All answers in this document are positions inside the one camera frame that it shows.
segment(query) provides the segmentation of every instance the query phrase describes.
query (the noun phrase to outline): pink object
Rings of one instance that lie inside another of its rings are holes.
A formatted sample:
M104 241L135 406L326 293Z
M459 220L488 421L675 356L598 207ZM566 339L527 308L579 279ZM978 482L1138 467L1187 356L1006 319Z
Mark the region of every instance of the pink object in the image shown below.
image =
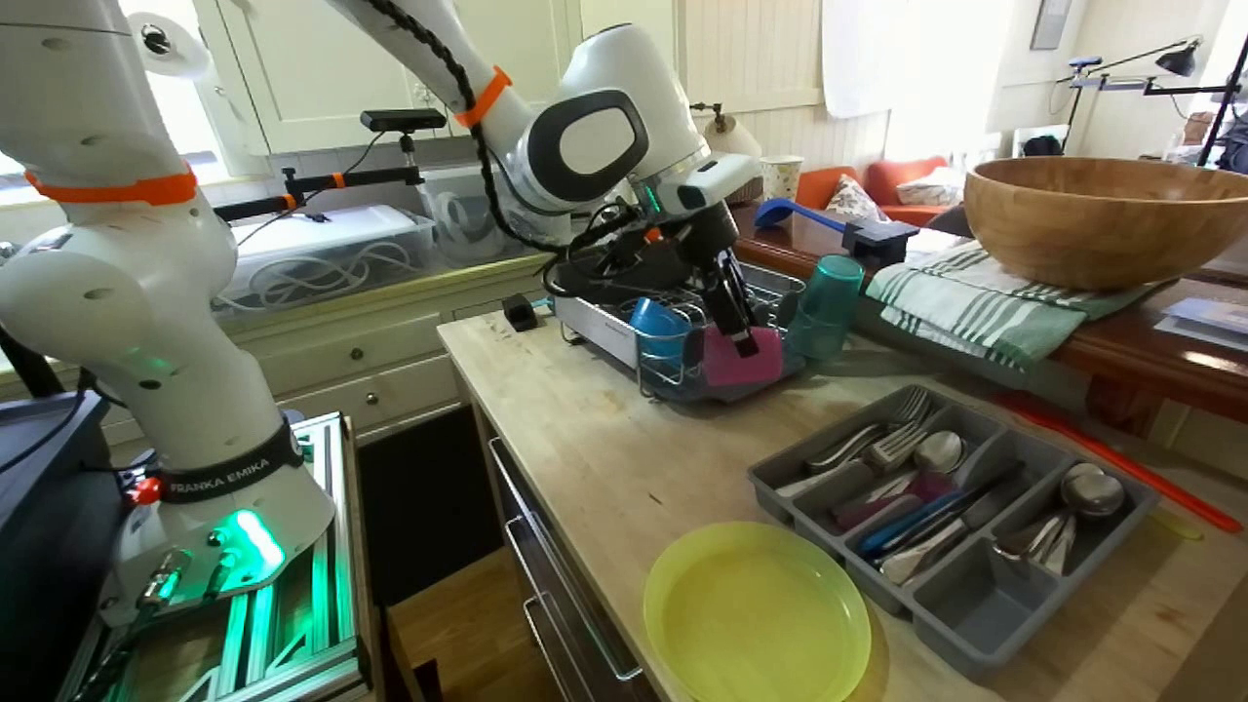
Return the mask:
M785 376L785 341L775 326L751 326L755 356L742 356L718 326L702 332L706 384L763 384Z

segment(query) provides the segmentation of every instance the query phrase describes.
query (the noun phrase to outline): wooden table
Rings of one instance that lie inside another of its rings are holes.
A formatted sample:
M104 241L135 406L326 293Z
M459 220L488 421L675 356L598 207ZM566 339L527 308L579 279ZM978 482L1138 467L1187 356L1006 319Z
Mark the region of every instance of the wooden table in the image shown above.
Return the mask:
M810 275L818 252L837 248L837 236L815 226L755 231L751 210L737 210L737 252L755 263ZM1248 302L1248 289L1213 279L1175 279L1143 302L1109 319L1086 322L1053 361L1091 376L1088 408L1118 427L1147 427L1162 397L1248 421L1248 356L1187 335L1162 335L1156 322L1180 297L1213 297Z
M553 319L512 332L495 310L443 322L442 339L668 699L679 699L679 683L653 655L640 617L653 560L693 526L763 517L745 479L755 461L902 382L939 382L932 366L875 347L845 360L837 376L792 376L742 406L679 408L640 397L623 369L569 347ZM1248 496L1193 471L1171 474L1217 491L1230 509L1248 505ZM966 683L904 618L875 613L875 661L853 699L1231 699L1248 690L1248 669L1230 661L1243 646L1219 644L1240 627L1217 617L1248 613L1243 573L1243 536L1162 505L992 683Z

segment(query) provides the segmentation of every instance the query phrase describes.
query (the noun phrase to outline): window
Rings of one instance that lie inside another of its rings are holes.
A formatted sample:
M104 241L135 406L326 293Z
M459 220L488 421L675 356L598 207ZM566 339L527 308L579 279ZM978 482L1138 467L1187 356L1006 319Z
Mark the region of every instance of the window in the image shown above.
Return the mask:
M191 0L120 0L120 12L126 16L151 12L186 25L186 35L200 35L200 16ZM215 127L200 98L202 87L195 76L166 76L151 68L150 68L150 87L173 142L186 155L200 178L220 178L221 166L215 159ZM25 163L0 150L0 191L21 191L21 188L27 188Z

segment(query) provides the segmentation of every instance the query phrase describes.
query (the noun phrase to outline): paper towel roll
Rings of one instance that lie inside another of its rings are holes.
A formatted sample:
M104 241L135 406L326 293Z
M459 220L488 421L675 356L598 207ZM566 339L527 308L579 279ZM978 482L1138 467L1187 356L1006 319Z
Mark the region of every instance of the paper towel roll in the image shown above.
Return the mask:
M212 59L205 45L177 19L155 12L133 12L126 16L133 25L133 37L142 45L143 68L166 75L166 76L202 76Z

